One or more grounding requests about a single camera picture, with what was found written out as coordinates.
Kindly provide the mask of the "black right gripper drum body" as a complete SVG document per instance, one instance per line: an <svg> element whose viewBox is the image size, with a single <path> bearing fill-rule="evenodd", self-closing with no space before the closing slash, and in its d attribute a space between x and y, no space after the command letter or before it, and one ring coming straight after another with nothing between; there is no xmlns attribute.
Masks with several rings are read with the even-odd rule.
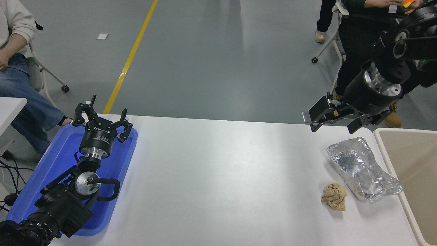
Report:
<svg viewBox="0 0 437 246"><path fill-rule="evenodd" d="M362 70L347 86L343 101L357 111L376 115L398 99L398 84L386 80L377 68Z"/></svg>

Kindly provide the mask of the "person's right hand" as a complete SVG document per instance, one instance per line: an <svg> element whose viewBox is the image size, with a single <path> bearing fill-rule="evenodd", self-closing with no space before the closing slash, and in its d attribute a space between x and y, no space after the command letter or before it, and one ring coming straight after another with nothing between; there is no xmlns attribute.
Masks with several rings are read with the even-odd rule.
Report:
<svg viewBox="0 0 437 246"><path fill-rule="evenodd" d="M390 5L400 5L402 0L365 0L364 8L388 8Z"/></svg>

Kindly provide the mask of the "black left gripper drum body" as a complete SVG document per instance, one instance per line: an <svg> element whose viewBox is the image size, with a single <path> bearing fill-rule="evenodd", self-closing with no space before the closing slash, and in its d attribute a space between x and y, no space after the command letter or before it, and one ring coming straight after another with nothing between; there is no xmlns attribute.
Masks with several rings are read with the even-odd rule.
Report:
<svg viewBox="0 0 437 246"><path fill-rule="evenodd" d="M117 131L112 128L112 122L106 119L88 121L80 144L80 151L97 148L111 151Z"/></svg>

